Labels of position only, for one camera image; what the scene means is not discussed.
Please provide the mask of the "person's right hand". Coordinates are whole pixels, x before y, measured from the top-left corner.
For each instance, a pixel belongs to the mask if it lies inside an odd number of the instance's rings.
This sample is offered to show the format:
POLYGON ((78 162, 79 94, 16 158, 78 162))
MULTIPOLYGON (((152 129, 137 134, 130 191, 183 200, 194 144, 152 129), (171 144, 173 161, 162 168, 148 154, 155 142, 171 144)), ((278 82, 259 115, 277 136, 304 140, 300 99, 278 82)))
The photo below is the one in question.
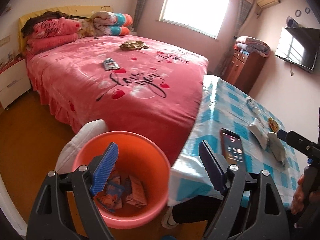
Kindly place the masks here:
MULTIPOLYGON (((298 187, 293 195, 293 200, 291 203, 291 213, 296 215, 300 213, 304 209, 304 193, 303 193, 303 182, 304 182, 304 175, 301 175, 298 180, 298 187)), ((310 193, 309 202, 310 203, 319 203, 320 194, 319 191, 315 191, 310 193)))

